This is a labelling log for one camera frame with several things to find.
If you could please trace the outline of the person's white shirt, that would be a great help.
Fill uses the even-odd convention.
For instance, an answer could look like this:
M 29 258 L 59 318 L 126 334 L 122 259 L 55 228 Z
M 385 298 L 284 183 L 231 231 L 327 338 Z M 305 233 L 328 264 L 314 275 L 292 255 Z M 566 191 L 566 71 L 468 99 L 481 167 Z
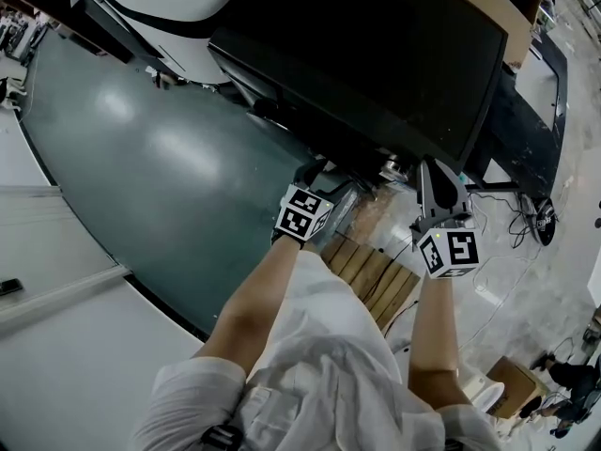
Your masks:
M 162 368 L 127 451 L 501 451 L 470 404 L 435 410 L 403 383 L 358 297 L 316 254 L 298 254 L 264 354 L 246 374 L 219 358 Z

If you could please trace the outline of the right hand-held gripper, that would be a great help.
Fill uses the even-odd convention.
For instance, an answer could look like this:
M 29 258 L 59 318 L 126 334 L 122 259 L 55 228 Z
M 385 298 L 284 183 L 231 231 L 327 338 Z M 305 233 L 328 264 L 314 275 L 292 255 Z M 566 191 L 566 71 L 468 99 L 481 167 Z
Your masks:
M 413 248 L 422 257 L 427 275 L 450 279 L 475 271 L 481 264 L 481 252 L 465 184 L 434 158 L 421 161 L 418 183 L 424 216 L 410 229 Z

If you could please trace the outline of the small brown cardboard box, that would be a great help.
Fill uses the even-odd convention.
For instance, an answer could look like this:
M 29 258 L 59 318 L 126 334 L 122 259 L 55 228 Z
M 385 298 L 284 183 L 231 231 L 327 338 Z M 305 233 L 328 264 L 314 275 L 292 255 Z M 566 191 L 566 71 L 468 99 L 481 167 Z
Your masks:
M 504 385 L 501 396 L 487 411 L 497 418 L 513 418 L 532 402 L 541 405 L 549 394 L 548 387 L 532 371 L 506 356 L 502 356 L 486 376 Z

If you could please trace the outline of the white cabinet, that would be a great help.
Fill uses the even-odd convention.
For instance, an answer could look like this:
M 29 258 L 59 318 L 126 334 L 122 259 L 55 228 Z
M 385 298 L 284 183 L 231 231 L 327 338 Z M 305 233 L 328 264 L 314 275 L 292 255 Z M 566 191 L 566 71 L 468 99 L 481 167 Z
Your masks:
M 601 198 L 594 204 L 586 226 L 586 288 L 596 307 L 601 307 Z

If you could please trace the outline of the person's right forearm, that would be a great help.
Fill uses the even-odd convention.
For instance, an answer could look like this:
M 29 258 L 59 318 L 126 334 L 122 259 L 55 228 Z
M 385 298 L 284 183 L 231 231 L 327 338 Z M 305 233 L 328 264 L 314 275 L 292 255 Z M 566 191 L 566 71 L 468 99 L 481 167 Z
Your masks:
M 408 389 L 435 410 L 463 403 L 457 363 L 453 281 L 426 276 L 413 322 Z

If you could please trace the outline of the wooden slat pallet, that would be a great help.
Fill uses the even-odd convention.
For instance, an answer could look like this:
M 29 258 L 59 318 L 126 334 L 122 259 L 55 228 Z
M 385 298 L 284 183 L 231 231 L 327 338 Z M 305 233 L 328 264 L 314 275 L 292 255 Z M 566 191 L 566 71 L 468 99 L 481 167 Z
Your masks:
M 350 285 L 383 334 L 398 315 L 411 307 L 408 298 L 420 281 L 399 262 L 407 249 L 404 247 L 392 258 L 381 249 L 335 233 L 320 252 L 327 267 Z

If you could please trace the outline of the white chair with black bag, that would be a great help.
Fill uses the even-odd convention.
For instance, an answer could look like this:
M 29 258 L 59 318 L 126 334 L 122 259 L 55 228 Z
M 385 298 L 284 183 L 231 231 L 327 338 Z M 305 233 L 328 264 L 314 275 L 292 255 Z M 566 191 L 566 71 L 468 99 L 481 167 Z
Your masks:
M 13 99 L 14 95 L 26 96 L 24 86 L 9 77 L 0 78 L 0 107 L 21 112 L 22 107 Z

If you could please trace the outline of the black frame table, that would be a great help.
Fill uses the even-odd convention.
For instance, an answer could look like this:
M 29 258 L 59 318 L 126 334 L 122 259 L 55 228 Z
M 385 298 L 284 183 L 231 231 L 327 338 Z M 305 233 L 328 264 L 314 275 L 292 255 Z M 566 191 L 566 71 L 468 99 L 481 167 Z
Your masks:
M 549 197 L 562 154 L 568 100 L 567 59 L 543 33 L 522 68 L 501 74 L 463 173 L 470 193 Z

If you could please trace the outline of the person's left forearm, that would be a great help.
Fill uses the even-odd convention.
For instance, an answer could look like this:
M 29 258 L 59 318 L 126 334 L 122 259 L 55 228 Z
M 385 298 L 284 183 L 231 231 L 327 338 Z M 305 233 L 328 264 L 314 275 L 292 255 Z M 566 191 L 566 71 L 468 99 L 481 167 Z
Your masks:
M 281 308 L 301 245 L 279 238 L 226 302 L 212 334 L 194 355 L 232 362 L 249 374 Z

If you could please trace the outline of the black floor device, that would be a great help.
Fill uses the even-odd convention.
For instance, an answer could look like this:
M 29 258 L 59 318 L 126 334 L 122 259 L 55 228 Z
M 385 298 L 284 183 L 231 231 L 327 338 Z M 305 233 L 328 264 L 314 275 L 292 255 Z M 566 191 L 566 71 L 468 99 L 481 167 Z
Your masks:
M 535 198 L 534 205 L 534 235 L 536 240 L 544 247 L 549 246 L 555 236 L 558 216 L 549 197 Z

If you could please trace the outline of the black washing machine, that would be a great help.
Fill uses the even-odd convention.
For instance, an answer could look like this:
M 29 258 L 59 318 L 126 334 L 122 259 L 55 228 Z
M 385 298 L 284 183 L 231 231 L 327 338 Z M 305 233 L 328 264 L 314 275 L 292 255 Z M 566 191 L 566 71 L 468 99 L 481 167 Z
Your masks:
M 462 171 L 506 40 L 467 0 L 238 0 L 208 48 L 251 106 L 294 111 L 328 159 L 374 182 L 388 161 Z

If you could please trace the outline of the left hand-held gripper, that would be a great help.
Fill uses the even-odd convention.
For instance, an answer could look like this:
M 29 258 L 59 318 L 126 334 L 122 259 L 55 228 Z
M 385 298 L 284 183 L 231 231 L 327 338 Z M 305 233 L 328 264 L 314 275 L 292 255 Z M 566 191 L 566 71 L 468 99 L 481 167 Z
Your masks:
M 324 168 L 325 160 L 318 159 L 296 170 L 293 184 L 287 187 L 280 202 L 274 226 L 276 231 L 297 241 L 307 242 L 325 227 L 334 205 L 316 194 L 343 197 L 355 187 L 355 181 L 339 167 L 331 170 Z

